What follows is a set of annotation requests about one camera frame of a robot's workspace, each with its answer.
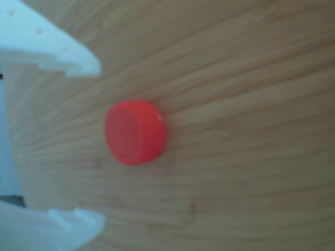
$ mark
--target white plastic part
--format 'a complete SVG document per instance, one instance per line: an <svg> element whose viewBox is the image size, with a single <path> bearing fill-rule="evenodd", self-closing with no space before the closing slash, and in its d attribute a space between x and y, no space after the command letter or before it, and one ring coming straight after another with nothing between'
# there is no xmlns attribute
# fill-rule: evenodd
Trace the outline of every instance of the white plastic part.
<svg viewBox="0 0 335 251"><path fill-rule="evenodd" d="M6 120L4 84L0 79L0 196L21 196Z"/></svg>
<svg viewBox="0 0 335 251"><path fill-rule="evenodd" d="M0 250L77 250L103 230L105 221L89 210L38 212L0 202Z"/></svg>
<svg viewBox="0 0 335 251"><path fill-rule="evenodd" d="M101 74L90 50L19 0L0 0L0 64L6 62L38 64L68 77Z"/></svg>

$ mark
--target wood grain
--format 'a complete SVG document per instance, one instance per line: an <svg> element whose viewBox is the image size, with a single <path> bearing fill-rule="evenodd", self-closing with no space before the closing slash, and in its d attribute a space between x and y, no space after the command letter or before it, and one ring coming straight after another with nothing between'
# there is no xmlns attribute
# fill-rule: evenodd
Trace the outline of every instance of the wood grain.
<svg viewBox="0 0 335 251"><path fill-rule="evenodd" d="M28 206L108 216L82 250L334 249L334 2L27 3L104 67L98 79L5 69ZM154 102L169 127L165 153L135 168L103 131L129 99Z"/></svg>

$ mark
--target wooden surface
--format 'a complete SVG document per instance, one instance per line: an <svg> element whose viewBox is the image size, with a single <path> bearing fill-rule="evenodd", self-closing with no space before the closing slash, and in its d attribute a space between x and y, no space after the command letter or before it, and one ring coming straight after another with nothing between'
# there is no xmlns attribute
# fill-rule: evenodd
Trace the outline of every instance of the wooden surface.
<svg viewBox="0 0 335 251"><path fill-rule="evenodd" d="M108 216L81 250L335 247L335 4L27 0L101 59L97 79L5 70L29 207ZM165 153L128 168L104 116L145 99Z"/></svg>

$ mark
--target red bottle cap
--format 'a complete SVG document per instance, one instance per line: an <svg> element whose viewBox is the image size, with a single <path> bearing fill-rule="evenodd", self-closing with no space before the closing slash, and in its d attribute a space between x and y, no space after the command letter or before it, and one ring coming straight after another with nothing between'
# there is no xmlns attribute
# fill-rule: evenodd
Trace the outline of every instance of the red bottle cap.
<svg viewBox="0 0 335 251"><path fill-rule="evenodd" d="M107 114L105 132L110 151L126 165L151 161L165 147L163 118L147 101L125 101L114 105Z"/></svg>

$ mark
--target red cap top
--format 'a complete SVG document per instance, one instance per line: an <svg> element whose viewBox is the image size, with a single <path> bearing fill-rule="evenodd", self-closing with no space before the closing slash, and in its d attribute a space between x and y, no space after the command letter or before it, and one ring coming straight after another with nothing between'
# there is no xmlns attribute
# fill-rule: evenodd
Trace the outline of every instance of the red cap top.
<svg viewBox="0 0 335 251"><path fill-rule="evenodd" d="M165 147L163 118L147 101L125 101L114 105L107 114L105 132L110 151L126 165L151 161Z"/></svg>

